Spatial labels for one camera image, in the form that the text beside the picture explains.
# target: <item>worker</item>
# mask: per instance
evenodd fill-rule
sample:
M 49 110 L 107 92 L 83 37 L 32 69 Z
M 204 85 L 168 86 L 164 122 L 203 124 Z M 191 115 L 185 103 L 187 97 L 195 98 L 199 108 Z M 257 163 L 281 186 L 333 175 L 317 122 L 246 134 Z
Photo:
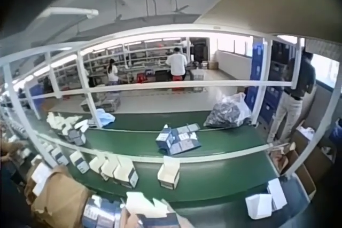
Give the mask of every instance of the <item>worker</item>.
M 113 59 L 109 60 L 109 65 L 107 66 L 107 76 L 107 85 L 117 85 L 119 83 L 118 68 L 116 67 L 115 61 Z
M 185 55 L 181 54 L 179 48 L 174 49 L 174 53 L 167 58 L 165 64 L 171 67 L 168 73 L 170 80 L 173 79 L 173 76 L 181 76 L 182 80 L 185 79 L 185 67 L 188 65 L 188 61 L 186 60 Z
M 298 83 L 295 89 L 286 87 L 283 91 L 281 99 L 279 101 L 278 109 L 271 126 L 267 142 L 272 143 L 275 139 L 276 133 L 280 126 L 280 123 L 286 116 L 286 123 L 283 133 L 277 144 L 287 143 L 291 130 L 296 124 L 301 109 L 303 106 L 303 97 L 305 93 L 311 93 L 316 82 L 315 68 L 311 64 L 313 58 L 312 53 L 306 52 L 305 48 L 302 50 L 302 58 L 300 63 L 300 70 L 298 76 Z M 283 80 L 291 81 L 294 71 L 294 59 L 291 59 L 287 65 L 287 68 L 283 75 Z

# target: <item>white box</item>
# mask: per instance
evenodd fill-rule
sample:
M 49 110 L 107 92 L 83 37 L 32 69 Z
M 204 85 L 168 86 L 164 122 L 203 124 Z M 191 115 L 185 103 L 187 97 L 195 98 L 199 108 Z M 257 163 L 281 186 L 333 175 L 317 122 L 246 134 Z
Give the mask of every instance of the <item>white box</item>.
M 74 152 L 73 154 L 71 154 L 70 160 L 82 174 L 86 173 L 90 169 L 81 152 Z
M 62 151 L 59 148 L 55 148 L 52 152 L 51 152 L 51 156 L 56 160 L 56 162 L 59 165 L 68 165 L 69 161 L 68 159 L 63 155 Z
M 248 215 L 252 219 L 261 219 L 272 215 L 272 195 L 256 194 L 245 199 Z
M 174 190 L 177 187 L 180 178 L 180 160 L 177 158 L 171 158 L 164 156 L 164 163 L 161 165 L 158 171 L 158 181 L 160 186 L 170 190 Z
M 93 170 L 94 172 L 100 174 L 102 176 L 102 178 L 104 179 L 104 181 L 108 181 L 109 177 L 107 175 L 105 175 L 102 171 L 101 171 L 101 167 L 103 166 L 103 164 L 106 162 L 106 158 L 104 156 L 96 156 L 95 158 L 93 158 L 90 162 L 89 162 L 89 167 L 91 170 Z
M 268 182 L 267 191 L 272 195 L 273 211 L 282 209 L 287 204 L 284 191 L 278 178 Z
M 132 160 L 127 157 L 118 157 L 118 161 L 119 165 L 114 171 L 114 178 L 122 186 L 135 188 L 139 177 Z
M 114 171 L 116 170 L 118 165 L 119 161 L 116 156 L 108 156 L 105 163 L 101 166 L 101 172 L 106 176 L 114 179 Z

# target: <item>white shirt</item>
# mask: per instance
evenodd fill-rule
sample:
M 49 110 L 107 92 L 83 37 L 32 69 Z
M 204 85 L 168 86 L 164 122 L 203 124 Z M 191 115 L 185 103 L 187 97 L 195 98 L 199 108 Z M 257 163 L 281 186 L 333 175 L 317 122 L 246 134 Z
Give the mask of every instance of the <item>white shirt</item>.
M 171 66 L 171 74 L 173 76 L 183 76 L 185 74 L 185 67 L 188 65 L 185 55 L 181 53 L 174 53 L 169 56 L 165 63 Z
M 119 80 L 119 77 L 117 76 L 118 68 L 115 65 L 112 65 L 112 72 L 108 73 L 107 68 L 107 75 L 108 75 L 108 81 L 115 82 Z

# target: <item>man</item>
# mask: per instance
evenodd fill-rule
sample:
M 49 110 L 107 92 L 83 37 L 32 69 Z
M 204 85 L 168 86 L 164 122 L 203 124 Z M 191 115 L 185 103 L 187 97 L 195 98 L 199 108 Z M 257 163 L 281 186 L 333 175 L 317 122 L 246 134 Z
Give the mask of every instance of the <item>man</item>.
M 315 68 L 311 65 L 313 54 L 302 50 L 302 59 L 296 89 L 285 88 L 280 99 L 276 115 L 270 129 L 267 142 L 272 143 L 280 123 L 286 116 L 286 123 L 278 143 L 287 143 L 293 126 L 296 124 L 303 105 L 305 93 L 311 93 L 316 81 Z M 283 79 L 291 81 L 294 69 L 294 59 L 289 61 Z
M 186 60 L 185 55 L 181 54 L 181 49 L 175 48 L 174 54 L 167 58 L 165 64 L 171 66 L 171 71 L 169 72 L 171 80 L 173 76 L 181 76 L 182 80 L 185 79 L 185 67 L 188 65 L 188 61 Z

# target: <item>plastic bag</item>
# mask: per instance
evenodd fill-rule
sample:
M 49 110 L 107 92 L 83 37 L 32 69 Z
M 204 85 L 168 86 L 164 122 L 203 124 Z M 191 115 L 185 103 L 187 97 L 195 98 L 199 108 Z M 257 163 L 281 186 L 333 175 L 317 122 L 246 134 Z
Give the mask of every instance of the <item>plastic bag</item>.
M 214 105 L 206 121 L 205 127 L 237 128 L 243 124 L 250 124 L 251 110 L 246 105 L 244 93 L 224 97 Z

